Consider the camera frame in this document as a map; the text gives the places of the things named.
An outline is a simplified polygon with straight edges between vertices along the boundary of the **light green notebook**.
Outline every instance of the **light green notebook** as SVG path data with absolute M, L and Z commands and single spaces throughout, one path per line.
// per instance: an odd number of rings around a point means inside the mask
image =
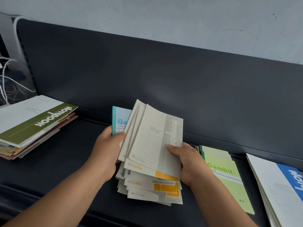
M 235 162 L 203 151 L 201 155 L 242 209 L 247 213 L 255 214 Z

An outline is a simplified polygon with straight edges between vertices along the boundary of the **light blue notebook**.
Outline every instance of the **light blue notebook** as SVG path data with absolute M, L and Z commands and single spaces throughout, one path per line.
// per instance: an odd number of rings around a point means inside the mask
M 115 135 L 117 133 L 124 131 L 127 121 L 131 115 L 131 111 L 132 110 L 113 106 L 112 135 Z

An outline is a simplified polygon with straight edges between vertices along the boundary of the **white wall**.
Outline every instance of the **white wall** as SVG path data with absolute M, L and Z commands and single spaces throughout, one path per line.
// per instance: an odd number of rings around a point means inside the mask
M 303 63 L 303 0 L 0 0 L 0 12 Z

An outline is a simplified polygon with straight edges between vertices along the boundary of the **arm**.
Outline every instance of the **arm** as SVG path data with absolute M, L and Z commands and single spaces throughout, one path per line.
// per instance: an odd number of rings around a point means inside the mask
M 112 128 L 107 127 L 83 167 L 4 227 L 77 226 L 101 186 L 115 173 L 124 137 L 124 132 L 112 137 Z
M 180 156 L 181 181 L 191 187 L 207 226 L 257 227 L 193 147 L 168 149 Z

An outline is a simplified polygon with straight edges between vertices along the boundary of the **hand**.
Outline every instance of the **hand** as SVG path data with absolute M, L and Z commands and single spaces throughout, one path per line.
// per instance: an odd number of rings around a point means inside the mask
M 102 183 L 111 179 L 116 171 L 116 160 L 120 150 L 119 144 L 124 138 L 125 132 L 112 136 L 112 126 L 105 128 L 97 137 L 93 151 L 85 166 L 98 174 Z
M 210 167 L 206 164 L 199 152 L 187 143 L 183 143 L 182 148 L 168 145 L 167 149 L 171 153 L 180 156 L 182 163 L 180 180 L 186 185 L 191 187 L 192 183 L 198 180 L 202 175 L 213 175 Z

